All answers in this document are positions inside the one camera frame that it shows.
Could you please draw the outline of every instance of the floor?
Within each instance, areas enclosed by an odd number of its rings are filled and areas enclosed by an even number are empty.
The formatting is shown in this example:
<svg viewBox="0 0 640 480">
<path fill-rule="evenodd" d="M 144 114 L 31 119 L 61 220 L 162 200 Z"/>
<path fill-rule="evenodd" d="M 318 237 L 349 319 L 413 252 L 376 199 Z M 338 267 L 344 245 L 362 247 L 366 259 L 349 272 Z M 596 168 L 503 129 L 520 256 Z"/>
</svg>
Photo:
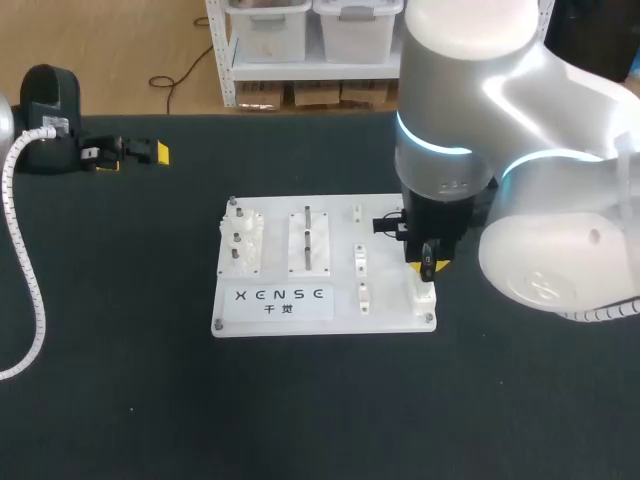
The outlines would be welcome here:
<svg viewBox="0 0 640 480">
<path fill-rule="evenodd" d="M 204 0 L 0 0 L 0 91 L 16 103 L 25 72 L 49 63 L 78 76 L 84 114 L 165 113 L 168 92 L 148 79 L 179 78 L 211 45 L 209 29 L 193 26 L 205 15 Z M 627 83 L 640 94 L 640 82 Z M 171 112 L 237 113 L 223 106 L 212 53 L 176 89 Z"/>
</svg>

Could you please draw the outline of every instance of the metal rod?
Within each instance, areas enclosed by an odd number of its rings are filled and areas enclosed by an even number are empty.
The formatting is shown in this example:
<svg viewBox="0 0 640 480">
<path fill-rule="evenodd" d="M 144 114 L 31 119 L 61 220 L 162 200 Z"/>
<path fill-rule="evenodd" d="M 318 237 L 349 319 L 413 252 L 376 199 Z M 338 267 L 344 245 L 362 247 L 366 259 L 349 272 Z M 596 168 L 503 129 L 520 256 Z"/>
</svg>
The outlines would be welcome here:
<svg viewBox="0 0 640 480">
<path fill-rule="evenodd" d="M 304 249 L 304 264 L 307 272 L 311 270 L 311 249 L 309 247 Z"/>
<path fill-rule="evenodd" d="M 304 207 L 304 228 L 307 230 L 311 228 L 311 207 L 309 205 Z"/>
</svg>

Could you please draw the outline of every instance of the robotic arm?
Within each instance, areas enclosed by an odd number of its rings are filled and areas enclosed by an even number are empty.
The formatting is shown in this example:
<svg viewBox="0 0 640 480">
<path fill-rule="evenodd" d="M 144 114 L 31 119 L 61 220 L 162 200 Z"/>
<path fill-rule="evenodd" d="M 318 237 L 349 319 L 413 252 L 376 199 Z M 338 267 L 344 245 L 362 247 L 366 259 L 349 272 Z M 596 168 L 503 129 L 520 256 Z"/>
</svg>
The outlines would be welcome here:
<svg viewBox="0 0 640 480">
<path fill-rule="evenodd" d="M 395 165 L 407 262 L 452 260 L 499 184 L 480 265 L 506 296 L 581 321 L 640 312 L 640 100 L 537 39 L 536 0 L 411 0 Z"/>
</svg>

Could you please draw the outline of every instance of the plastic bin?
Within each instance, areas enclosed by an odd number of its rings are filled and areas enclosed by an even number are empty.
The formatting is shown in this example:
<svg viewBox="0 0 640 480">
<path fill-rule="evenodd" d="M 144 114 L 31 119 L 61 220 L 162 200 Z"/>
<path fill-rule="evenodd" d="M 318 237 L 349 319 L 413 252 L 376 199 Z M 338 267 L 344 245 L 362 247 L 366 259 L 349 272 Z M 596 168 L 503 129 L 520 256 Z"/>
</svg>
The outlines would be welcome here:
<svg viewBox="0 0 640 480">
<path fill-rule="evenodd" d="M 311 0 L 289 7 L 237 8 L 227 13 L 243 58 L 251 63 L 301 62 L 305 58 L 307 11 Z"/>
<path fill-rule="evenodd" d="M 314 0 L 329 63 L 386 63 L 402 0 Z"/>
</svg>

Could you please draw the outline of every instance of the white bracket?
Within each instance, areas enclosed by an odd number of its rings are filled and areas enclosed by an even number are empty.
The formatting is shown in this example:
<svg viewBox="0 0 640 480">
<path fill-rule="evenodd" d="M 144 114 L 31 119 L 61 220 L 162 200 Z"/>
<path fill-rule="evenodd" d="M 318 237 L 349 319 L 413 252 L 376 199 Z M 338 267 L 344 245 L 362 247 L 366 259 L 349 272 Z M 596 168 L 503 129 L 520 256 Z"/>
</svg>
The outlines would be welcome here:
<svg viewBox="0 0 640 480">
<path fill-rule="evenodd" d="M 354 245 L 356 258 L 356 277 L 367 276 L 367 249 L 362 243 Z"/>
<path fill-rule="evenodd" d="M 353 223 L 362 223 L 362 205 L 359 203 L 353 206 Z"/>
<path fill-rule="evenodd" d="M 264 218 L 239 202 L 227 203 L 227 211 L 220 222 L 220 256 L 218 277 L 252 278 L 260 275 Z"/>
<path fill-rule="evenodd" d="M 369 315 L 371 311 L 371 300 L 369 296 L 369 289 L 365 283 L 361 283 L 358 286 L 358 302 L 360 303 L 360 313 L 363 315 Z"/>
<path fill-rule="evenodd" d="M 427 322 L 435 322 L 436 288 L 433 282 L 423 282 L 420 274 L 410 266 L 407 271 L 413 314 L 425 316 Z"/>
</svg>

